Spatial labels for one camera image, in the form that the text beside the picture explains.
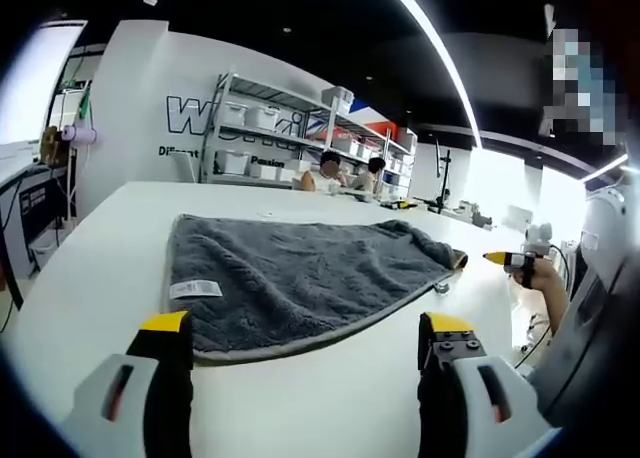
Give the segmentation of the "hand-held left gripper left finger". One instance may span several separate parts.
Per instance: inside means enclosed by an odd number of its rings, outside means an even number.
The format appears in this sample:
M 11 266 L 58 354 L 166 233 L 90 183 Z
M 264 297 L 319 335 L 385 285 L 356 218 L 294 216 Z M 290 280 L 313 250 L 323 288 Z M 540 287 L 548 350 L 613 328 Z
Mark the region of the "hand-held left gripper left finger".
M 81 457 L 190 457 L 192 370 L 190 313 L 153 316 L 77 386 L 65 439 Z

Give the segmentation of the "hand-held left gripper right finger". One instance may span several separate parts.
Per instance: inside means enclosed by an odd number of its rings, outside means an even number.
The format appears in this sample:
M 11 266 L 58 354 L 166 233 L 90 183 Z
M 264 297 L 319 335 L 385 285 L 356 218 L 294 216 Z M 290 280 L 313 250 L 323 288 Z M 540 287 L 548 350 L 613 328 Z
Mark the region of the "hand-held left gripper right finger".
M 462 319 L 420 315 L 420 457 L 536 457 L 555 437 L 530 383 Z

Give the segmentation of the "person's right hand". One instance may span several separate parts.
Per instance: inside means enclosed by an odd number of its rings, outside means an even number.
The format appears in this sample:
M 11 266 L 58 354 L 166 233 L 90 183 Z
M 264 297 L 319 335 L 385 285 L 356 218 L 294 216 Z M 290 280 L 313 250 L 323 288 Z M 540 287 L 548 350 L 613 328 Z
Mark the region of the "person's right hand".
M 553 265 L 543 258 L 536 258 L 533 265 L 527 269 L 517 269 L 512 277 L 524 288 L 541 292 L 553 285 L 562 284 Z

